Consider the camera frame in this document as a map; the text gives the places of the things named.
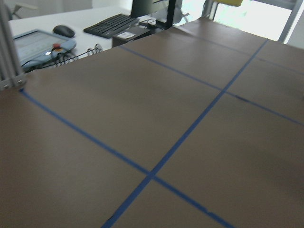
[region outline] white label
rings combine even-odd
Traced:
[[[128,39],[128,38],[131,38],[133,36],[135,36],[135,34],[131,33],[131,32],[124,32],[122,34],[117,35],[117,37],[119,37],[121,39]]]

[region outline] monitor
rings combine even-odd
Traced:
[[[169,5],[168,0],[133,0],[131,17],[137,18],[155,13]]]

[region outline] computer mouse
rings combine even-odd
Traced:
[[[54,27],[53,32],[69,38],[72,38],[75,35],[75,32],[65,25],[57,25]]]

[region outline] black keyboard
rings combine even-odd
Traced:
[[[124,14],[117,14],[113,17],[100,21],[95,25],[85,28],[84,32],[104,38],[111,38],[131,25],[136,24],[138,21],[139,19],[137,18],[131,18],[130,16],[126,16]]]

